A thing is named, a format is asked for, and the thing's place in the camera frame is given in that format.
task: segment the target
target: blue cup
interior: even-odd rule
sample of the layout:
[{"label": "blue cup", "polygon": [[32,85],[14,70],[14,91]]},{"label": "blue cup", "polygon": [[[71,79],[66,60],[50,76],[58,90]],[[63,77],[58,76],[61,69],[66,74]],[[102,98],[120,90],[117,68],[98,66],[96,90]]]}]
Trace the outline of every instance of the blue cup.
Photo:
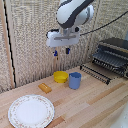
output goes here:
[{"label": "blue cup", "polygon": [[69,74],[69,87],[71,89],[78,89],[80,87],[81,76],[78,72]]}]

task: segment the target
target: black cable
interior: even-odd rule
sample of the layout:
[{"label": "black cable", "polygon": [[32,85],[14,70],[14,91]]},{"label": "black cable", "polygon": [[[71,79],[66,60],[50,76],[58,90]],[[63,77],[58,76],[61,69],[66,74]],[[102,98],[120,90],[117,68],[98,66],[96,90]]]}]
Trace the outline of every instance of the black cable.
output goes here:
[{"label": "black cable", "polygon": [[95,30],[92,30],[92,31],[90,31],[90,32],[80,34],[80,36],[83,36],[83,35],[86,35],[86,34],[88,34],[88,33],[95,32],[95,31],[97,31],[97,30],[99,30],[99,29],[101,29],[101,28],[104,28],[104,27],[108,26],[109,24],[115,22],[116,20],[120,19],[120,18],[121,18],[122,16],[124,16],[126,13],[128,13],[128,11],[126,11],[125,13],[123,13],[121,16],[119,16],[119,17],[116,18],[115,20],[109,22],[108,24],[105,24],[104,26],[102,26],[102,27],[100,27],[100,28],[97,28],[97,29],[95,29]]}]

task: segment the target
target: sponge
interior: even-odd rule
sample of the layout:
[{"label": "sponge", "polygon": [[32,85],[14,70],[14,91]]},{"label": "sponge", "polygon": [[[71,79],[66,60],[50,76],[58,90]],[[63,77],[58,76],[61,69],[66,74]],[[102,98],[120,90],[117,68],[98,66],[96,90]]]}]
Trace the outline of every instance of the sponge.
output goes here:
[{"label": "sponge", "polygon": [[46,94],[52,91],[52,89],[51,89],[49,86],[47,86],[46,84],[44,84],[44,83],[38,85],[38,87],[39,87],[42,91],[44,91]]}]

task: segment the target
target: wooden countertop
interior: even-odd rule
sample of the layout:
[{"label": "wooden countertop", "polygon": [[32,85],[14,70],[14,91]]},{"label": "wooden countertop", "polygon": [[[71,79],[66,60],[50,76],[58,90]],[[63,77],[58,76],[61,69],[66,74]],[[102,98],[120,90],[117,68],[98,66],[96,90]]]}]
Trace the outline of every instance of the wooden countertop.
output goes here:
[{"label": "wooden countertop", "polygon": [[[13,128],[8,120],[8,109],[19,97],[29,94],[48,98],[55,107],[55,116],[47,128],[110,128],[128,101],[128,79],[117,78],[109,85],[80,71],[79,67],[70,72],[82,74],[80,88],[72,90],[68,81],[54,82],[53,76],[0,94],[0,128]],[[45,94],[38,85],[45,83],[52,92]]]}]

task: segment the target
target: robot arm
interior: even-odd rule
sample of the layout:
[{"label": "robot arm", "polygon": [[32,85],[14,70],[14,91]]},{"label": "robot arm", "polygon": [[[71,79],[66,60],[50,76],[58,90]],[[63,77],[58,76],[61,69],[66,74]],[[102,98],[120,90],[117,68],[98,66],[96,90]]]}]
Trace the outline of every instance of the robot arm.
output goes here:
[{"label": "robot arm", "polygon": [[57,22],[61,29],[52,29],[47,33],[47,46],[58,47],[79,42],[79,25],[89,22],[93,17],[94,0],[60,0]]},{"label": "robot arm", "polygon": [[57,11],[58,24],[63,29],[66,29],[71,28],[73,25],[86,23],[93,17],[93,7],[88,6],[93,1],[94,0],[61,0]]}]

